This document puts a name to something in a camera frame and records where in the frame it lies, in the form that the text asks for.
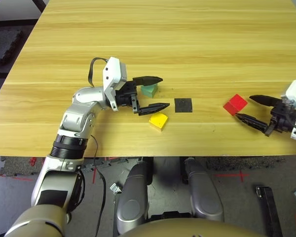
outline silver robot arm segment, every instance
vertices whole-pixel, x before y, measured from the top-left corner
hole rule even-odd
[[[92,67],[97,59],[106,61],[103,85],[93,87]],[[94,58],[91,61],[89,83],[73,96],[71,106],[64,113],[52,150],[46,156],[32,192],[32,207],[26,210],[5,234],[7,237],[58,237],[64,236],[66,214],[82,201],[84,183],[81,166],[88,139],[101,110],[118,106],[132,107],[138,115],[152,114],[169,104],[156,103],[140,108],[137,85],[151,85],[162,81],[158,77],[139,77],[127,81],[126,66],[119,59]]]
[[[110,68],[113,71],[118,70],[118,75],[124,75],[121,81],[126,80],[125,65],[120,68],[119,60],[111,59],[118,64]],[[106,72],[108,65],[111,65],[110,60],[104,69]],[[110,85],[118,84],[115,74],[111,72],[115,81]],[[5,236],[65,235],[66,214],[77,207],[80,198],[82,173],[79,171],[84,161],[87,141],[97,114],[108,105],[110,104],[102,86],[85,87],[74,94],[73,103],[64,113],[53,148],[46,156],[35,184],[32,207],[16,220]]]

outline yellow block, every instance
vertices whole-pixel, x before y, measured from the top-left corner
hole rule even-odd
[[[166,124],[168,120],[168,117],[166,115],[164,115],[163,113],[155,113],[153,114],[150,119],[149,122],[156,127],[159,131],[162,131],[164,125]]]

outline black cable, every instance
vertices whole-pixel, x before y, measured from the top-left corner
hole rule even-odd
[[[82,202],[82,200],[84,198],[84,192],[85,192],[85,178],[84,178],[83,172],[81,170],[79,170],[79,173],[81,174],[81,177],[82,177],[83,189],[82,189],[82,195],[81,195],[80,201],[77,203],[77,206],[79,206],[80,203]]]
[[[95,150],[95,154],[94,154],[94,157],[93,157],[93,165],[94,165],[94,167],[96,167],[96,165],[95,165],[95,157],[97,156],[99,144],[98,144],[97,139],[95,139],[95,137],[93,135],[91,135],[91,137],[93,138],[94,142],[97,144],[97,149]]]
[[[90,69],[89,69],[89,75],[88,75],[88,82],[91,86],[94,87],[93,85],[93,82],[92,82],[92,78],[93,78],[93,64],[95,63],[95,61],[97,60],[103,60],[105,61],[106,63],[108,62],[108,60],[106,58],[99,58],[99,57],[96,57],[94,59],[91,60],[91,63],[90,63]]]
[[[102,206],[101,206],[101,210],[100,210],[100,214],[99,214],[99,218],[98,218],[98,224],[97,224],[97,228],[95,230],[95,237],[97,237],[98,235],[98,232],[99,232],[99,227],[100,227],[100,222],[101,222],[101,217],[102,217],[102,213],[103,213],[103,210],[104,210],[104,207],[105,207],[105,200],[106,200],[106,190],[107,190],[107,183],[106,183],[106,180],[103,176],[103,174],[99,171],[98,169],[98,173],[103,181],[103,198],[102,198]]]
[[[95,137],[93,135],[91,135],[91,137],[94,139],[94,142],[97,144],[97,149],[95,150],[95,153],[94,153],[94,157],[93,157],[93,164],[94,164],[94,168],[98,170],[98,173],[100,175],[100,178],[102,179],[103,181],[103,198],[102,198],[102,205],[101,205],[101,210],[100,210],[100,214],[99,214],[99,218],[98,218],[98,223],[97,223],[97,227],[96,227],[96,230],[95,230],[95,237],[97,237],[98,235],[98,232],[99,232],[99,227],[100,227],[100,222],[101,222],[101,218],[102,218],[102,213],[103,213],[103,210],[104,210],[104,207],[105,207],[105,201],[106,201],[106,198],[107,198],[107,193],[106,193],[106,190],[107,190],[107,182],[105,180],[105,177],[104,175],[99,171],[99,169],[97,168],[97,166],[95,165],[95,158],[96,158],[96,155],[97,155],[97,152],[98,152],[98,141],[97,139],[95,139]]]

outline black square marker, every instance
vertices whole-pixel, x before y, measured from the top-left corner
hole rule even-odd
[[[192,99],[191,98],[175,98],[174,99],[176,113],[192,113]]]

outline red block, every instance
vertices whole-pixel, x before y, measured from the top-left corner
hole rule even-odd
[[[245,101],[240,95],[235,94],[223,107],[227,110],[232,116],[242,110],[246,105]]]

